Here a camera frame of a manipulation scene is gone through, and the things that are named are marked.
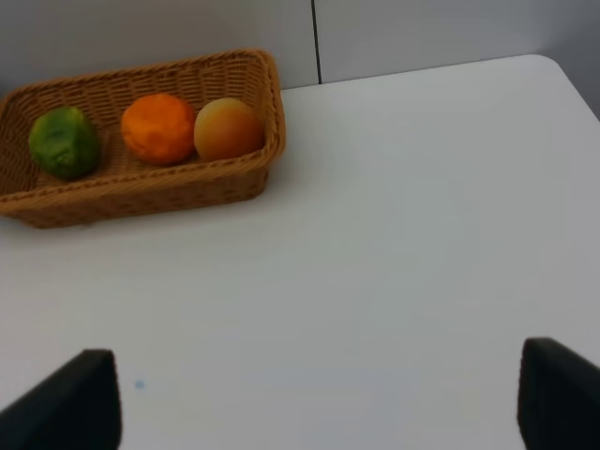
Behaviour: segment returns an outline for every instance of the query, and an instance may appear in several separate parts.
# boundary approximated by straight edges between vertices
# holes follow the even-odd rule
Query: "table surface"
[[[600,362],[596,118],[540,56],[283,99],[256,200],[0,222],[0,406],[110,348],[125,450],[522,448],[523,340]]]

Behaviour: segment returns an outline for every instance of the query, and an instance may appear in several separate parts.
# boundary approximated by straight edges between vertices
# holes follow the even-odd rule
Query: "woven basket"
[[[264,123],[265,147],[216,162],[198,157],[171,168],[140,162],[125,147],[121,115],[135,99],[166,92],[198,111],[239,98]],[[29,154],[34,121],[59,106],[80,108],[97,127],[102,164],[77,182],[41,172]],[[26,86],[0,104],[0,215],[37,228],[237,202],[263,192],[269,166],[285,146],[278,73],[271,55],[239,50]]]

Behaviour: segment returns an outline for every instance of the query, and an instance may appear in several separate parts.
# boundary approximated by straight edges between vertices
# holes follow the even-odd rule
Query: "orange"
[[[194,141],[204,160],[239,158],[264,147],[263,124],[243,101],[221,98],[198,113]]]
[[[194,109],[169,94],[136,100],[123,113],[121,132],[127,147],[142,161],[170,165],[194,151]]]

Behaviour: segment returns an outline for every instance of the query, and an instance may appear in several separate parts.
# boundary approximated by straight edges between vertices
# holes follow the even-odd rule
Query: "basket rim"
[[[61,87],[82,81],[93,81],[123,74],[138,74],[148,70],[161,71],[169,68],[180,68],[190,65],[210,64],[223,59],[259,59],[265,68],[265,77],[270,90],[270,98],[275,112],[276,129],[274,138],[265,147],[243,157],[222,159],[212,162],[196,162],[181,166],[156,168],[155,170],[136,173],[105,176],[95,180],[81,180],[58,187],[42,187],[38,189],[13,192],[0,195],[0,214],[10,214],[20,210],[52,207],[74,203],[72,193],[78,192],[77,203],[94,200],[98,197],[119,195],[120,193],[142,193],[158,188],[175,188],[192,182],[208,182],[229,176],[242,175],[251,171],[268,168],[285,148],[286,129],[280,85],[275,59],[270,52],[262,49],[238,49],[226,52],[209,53],[203,56],[158,63],[148,66],[130,67],[110,70],[95,74],[58,78],[47,82],[37,82],[17,88],[9,92],[0,101],[0,121],[4,120],[8,104],[23,92],[37,91],[48,87]]]

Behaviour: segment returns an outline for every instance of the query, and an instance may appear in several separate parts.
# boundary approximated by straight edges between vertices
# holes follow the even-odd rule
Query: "peach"
[[[239,158],[264,147],[263,124],[243,101],[221,98],[198,113],[194,143],[206,161]]]

